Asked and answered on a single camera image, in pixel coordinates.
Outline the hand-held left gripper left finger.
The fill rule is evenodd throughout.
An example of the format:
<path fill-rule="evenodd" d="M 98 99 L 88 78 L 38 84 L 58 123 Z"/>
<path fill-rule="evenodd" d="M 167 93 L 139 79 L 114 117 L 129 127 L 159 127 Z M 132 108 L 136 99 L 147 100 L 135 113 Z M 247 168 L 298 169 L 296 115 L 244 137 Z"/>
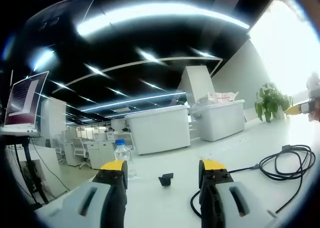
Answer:
<path fill-rule="evenodd" d="M 128 164 L 114 160 L 96 176 L 35 213 L 46 228 L 123 228 L 127 204 Z"/>

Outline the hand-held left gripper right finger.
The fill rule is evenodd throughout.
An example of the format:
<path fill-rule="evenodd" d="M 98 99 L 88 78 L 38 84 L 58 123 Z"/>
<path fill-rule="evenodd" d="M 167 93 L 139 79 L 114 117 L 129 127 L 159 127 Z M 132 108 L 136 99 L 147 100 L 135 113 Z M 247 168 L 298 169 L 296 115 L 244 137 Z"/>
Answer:
<path fill-rule="evenodd" d="M 277 216 L 221 163 L 201 159 L 198 167 L 202 228 L 271 228 Z"/>

